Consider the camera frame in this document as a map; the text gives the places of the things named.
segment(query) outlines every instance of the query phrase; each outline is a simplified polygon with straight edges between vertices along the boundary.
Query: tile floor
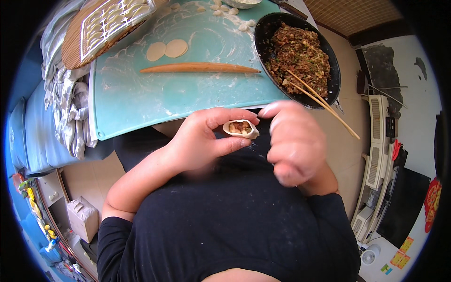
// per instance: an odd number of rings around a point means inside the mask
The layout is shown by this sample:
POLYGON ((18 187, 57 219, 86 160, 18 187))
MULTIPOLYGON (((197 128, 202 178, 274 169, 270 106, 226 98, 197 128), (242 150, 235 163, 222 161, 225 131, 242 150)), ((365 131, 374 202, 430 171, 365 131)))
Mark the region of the tile floor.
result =
MULTIPOLYGON (((340 65, 340 102, 345 112, 339 116, 361 137, 352 137, 330 113, 310 111, 327 134, 327 161, 334 171, 345 204, 346 213, 351 217, 363 179, 364 160, 361 153, 369 153, 369 107, 360 99, 356 91, 356 74, 360 69, 355 51, 339 35, 320 27, 319 31, 329 41, 340 65)), ((155 128, 168 136, 174 136, 181 120, 156 125, 155 128)), ((83 196, 99 212, 109 188, 124 174, 124 170, 112 153, 103 161, 82 162, 66 166, 63 171, 66 189, 72 199, 83 196)))

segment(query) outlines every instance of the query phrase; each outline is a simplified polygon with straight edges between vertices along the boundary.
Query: hand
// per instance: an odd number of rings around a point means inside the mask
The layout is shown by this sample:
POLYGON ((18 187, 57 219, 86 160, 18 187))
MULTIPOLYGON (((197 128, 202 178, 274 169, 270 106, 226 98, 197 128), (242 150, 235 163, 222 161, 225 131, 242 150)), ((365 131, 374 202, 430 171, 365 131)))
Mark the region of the hand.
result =
POLYGON ((164 147, 170 163, 178 172, 195 170, 241 148, 251 140, 244 137, 216 139, 213 130, 230 120, 249 120, 257 125, 257 115, 239 108, 211 108, 192 113, 174 138, 164 147))
POLYGON ((277 101, 258 116, 272 118, 269 128, 271 149, 268 162, 274 175, 286 187, 301 185, 315 176, 325 163, 326 136, 315 119, 294 101, 277 101))

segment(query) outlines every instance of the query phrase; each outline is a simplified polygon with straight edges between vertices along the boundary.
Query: wooden rolling pin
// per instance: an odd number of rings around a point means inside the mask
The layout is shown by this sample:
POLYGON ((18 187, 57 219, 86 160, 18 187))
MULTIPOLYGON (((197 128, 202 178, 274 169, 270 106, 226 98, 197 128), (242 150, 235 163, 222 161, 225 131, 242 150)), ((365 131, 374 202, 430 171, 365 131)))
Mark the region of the wooden rolling pin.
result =
POLYGON ((175 63, 168 65, 158 65, 142 69, 140 73, 254 73, 259 74, 259 69, 243 67, 241 65, 231 65, 223 63, 175 63))

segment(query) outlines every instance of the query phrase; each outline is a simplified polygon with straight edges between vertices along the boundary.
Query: blue pillow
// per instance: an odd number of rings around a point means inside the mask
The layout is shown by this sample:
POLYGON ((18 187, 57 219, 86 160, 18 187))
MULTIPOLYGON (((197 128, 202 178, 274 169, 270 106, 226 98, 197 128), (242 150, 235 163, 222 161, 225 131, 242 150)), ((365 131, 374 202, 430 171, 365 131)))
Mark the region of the blue pillow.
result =
POLYGON ((17 169, 28 168, 27 147, 25 144, 25 98, 20 98, 9 116, 8 137, 11 160, 17 169))

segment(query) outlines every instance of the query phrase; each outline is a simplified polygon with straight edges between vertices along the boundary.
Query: turquoise cutting board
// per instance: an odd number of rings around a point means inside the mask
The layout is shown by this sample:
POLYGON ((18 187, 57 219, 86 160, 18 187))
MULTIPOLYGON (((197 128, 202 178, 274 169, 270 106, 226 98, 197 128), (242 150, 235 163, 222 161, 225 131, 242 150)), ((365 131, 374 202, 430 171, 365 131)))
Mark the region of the turquoise cutting board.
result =
POLYGON ((94 67, 92 102, 96 134, 105 140, 161 122, 187 117, 216 106, 246 107, 267 104, 286 96, 262 70, 253 45, 253 29, 241 32, 247 20, 279 12, 263 0, 233 16, 213 16, 213 1, 179 1, 180 9, 159 12, 100 56, 94 67), (197 12, 204 6, 205 12, 197 12), (189 49, 179 58, 146 59, 149 46, 183 39, 189 49), (262 70, 260 74, 155 73, 141 69, 179 62, 220 62, 262 70))

